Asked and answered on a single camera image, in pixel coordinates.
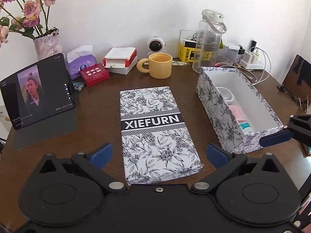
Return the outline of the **person's right hand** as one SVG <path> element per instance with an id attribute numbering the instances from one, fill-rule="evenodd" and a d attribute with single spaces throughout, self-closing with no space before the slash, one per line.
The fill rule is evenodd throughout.
<path id="1" fill-rule="evenodd" d="M 310 196 L 300 207 L 294 219 L 294 225 L 303 232 L 310 233 Z"/>

